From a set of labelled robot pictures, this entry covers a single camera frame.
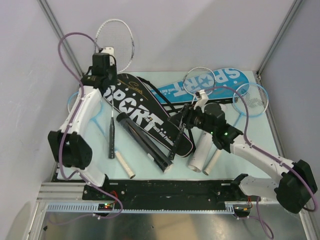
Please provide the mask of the white shuttlecock tube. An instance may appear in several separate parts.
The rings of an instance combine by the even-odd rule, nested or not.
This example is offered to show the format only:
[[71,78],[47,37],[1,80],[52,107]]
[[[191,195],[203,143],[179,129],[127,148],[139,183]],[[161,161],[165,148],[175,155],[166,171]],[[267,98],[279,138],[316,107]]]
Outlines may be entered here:
[[[227,107],[221,103],[208,103],[202,107],[202,110],[204,110],[206,114],[213,114],[214,110],[222,110],[225,113]],[[212,135],[203,130],[192,159],[188,163],[188,168],[196,173],[200,173],[208,158],[212,145]]]

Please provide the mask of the black shuttlecock tube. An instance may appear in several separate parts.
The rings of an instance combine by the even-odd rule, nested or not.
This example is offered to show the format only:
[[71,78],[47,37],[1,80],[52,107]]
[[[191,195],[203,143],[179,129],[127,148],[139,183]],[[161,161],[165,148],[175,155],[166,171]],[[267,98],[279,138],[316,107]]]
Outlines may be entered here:
[[140,145],[149,158],[161,169],[163,173],[170,169],[173,162],[125,112],[120,113],[116,117],[116,121]]

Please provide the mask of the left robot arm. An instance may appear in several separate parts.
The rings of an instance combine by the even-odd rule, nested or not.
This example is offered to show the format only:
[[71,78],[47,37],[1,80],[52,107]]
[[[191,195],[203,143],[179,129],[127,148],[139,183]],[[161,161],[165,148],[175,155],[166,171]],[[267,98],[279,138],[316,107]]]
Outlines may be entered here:
[[107,89],[117,81],[117,60],[112,47],[106,47],[92,56],[91,73],[79,81],[75,103],[59,130],[48,134],[53,157],[62,168],[79,174],[90,185],[99,199],[107,199],[111,187],[105,184],[106,175],[98,167],[93,150],[84,134],[96,105]]

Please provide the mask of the white racket black handle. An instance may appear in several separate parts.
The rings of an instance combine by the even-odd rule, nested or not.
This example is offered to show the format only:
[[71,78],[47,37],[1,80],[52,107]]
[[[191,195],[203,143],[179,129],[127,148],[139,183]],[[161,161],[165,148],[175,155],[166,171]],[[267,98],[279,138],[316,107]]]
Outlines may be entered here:
[[135,53],[135,43],[130,27],[123,20],[112,18],[103,22],[94,40],[100,48],[114,48],[118,74],[130,66]]

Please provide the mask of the black racket bag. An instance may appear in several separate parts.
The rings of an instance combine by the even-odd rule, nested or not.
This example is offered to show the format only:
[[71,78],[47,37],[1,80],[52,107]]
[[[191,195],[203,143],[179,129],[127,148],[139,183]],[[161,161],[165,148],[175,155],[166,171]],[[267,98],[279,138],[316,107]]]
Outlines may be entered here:
[[142,77],[120,73],[104,97],[116,111],[126,113],[149,137],[171,150],[180,130],[168,121],[170,115],[152,92],[154,89]]

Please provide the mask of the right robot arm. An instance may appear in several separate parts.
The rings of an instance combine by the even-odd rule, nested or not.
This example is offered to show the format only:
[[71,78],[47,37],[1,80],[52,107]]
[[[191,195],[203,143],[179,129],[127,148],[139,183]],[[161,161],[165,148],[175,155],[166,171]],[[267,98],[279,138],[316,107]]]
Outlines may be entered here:
[[219,150],[247,160],[269,176],[256,178],[244,173],[239,175],[235,179],[236,184],[231,187],[234,199],[241,201],[247,196],[262,197],[277,201],[294,214],[305,210],[306,204],[312,200],[312,211],[318,210],[315,197],[318,187],[310,165],[303,160],[294,162],[274,156],[259,148],[241,130],[227,123],[221,104],[209,103],[204,107],[185,104],[168,120],[177,127],[198,128],[210,134]]

